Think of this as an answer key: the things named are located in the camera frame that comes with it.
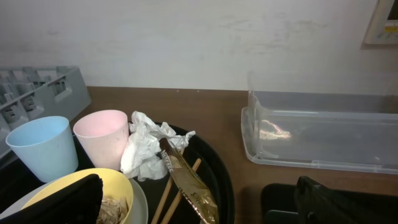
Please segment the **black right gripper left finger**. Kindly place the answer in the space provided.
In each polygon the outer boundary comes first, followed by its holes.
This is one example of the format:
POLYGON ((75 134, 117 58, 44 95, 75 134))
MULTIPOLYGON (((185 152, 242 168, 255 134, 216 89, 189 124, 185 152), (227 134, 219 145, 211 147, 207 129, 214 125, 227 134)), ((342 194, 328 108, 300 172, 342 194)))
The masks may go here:
POLYGON ((1 224, 95 224, 103 198, 103 181, 86 177, 1 219, 1 224))

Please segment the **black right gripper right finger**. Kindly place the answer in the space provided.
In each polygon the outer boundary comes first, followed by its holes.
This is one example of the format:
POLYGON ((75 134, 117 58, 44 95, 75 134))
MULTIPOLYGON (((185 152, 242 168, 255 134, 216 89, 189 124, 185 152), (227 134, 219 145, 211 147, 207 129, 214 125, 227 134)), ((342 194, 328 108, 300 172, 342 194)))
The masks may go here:
POLYGON ((301 176, 294 190, 299 223, 397 224, 397 197, 333 190, 301 176))

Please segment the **light blue plastic cup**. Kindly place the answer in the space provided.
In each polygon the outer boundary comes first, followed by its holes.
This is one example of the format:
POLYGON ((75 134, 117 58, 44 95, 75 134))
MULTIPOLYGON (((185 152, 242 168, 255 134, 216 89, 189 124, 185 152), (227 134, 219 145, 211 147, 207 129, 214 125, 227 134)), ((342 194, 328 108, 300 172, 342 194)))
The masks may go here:
POLYGON ((71 174, 78 167, 70 123, 63 116, 29 121, 11 131, 6 144, 44 183, 71 174))

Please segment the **pink plastic cup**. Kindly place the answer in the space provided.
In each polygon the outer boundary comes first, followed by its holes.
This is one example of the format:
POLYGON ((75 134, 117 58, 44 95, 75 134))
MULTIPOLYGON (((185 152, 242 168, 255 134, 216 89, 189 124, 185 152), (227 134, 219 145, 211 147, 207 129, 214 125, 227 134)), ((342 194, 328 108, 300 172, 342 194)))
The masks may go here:
POLYGON ((129 137, 127 114, 102 110, 79 119, 73 132, 95 167, 119 170, 129 137))

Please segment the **white napkin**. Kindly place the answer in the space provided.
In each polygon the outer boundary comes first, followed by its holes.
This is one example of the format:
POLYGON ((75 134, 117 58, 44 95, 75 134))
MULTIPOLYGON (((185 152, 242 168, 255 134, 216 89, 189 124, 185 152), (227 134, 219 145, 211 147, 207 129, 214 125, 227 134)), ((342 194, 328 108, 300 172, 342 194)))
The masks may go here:
POLYGON ((159 140, 167 138, 178 151, 185 149, 195 131, 178 135, 168 123, 155 124, 145 113, 134 111, 129 124, 131 132, 121 158, 121 172, 129 179, 159 180, 169 172, 164 161, 158 156, 161 152, 159 140))

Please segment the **gold coffee sachet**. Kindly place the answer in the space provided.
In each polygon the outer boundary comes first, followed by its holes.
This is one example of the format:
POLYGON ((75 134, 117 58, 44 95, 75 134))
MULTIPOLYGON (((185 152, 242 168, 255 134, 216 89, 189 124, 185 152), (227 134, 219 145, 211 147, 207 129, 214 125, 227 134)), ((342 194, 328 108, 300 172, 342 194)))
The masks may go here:
POLYGON ((206 184, 166 138, 159 144, 166 168, 182 196, 205 223, 219 223, 218 206, 206 184))

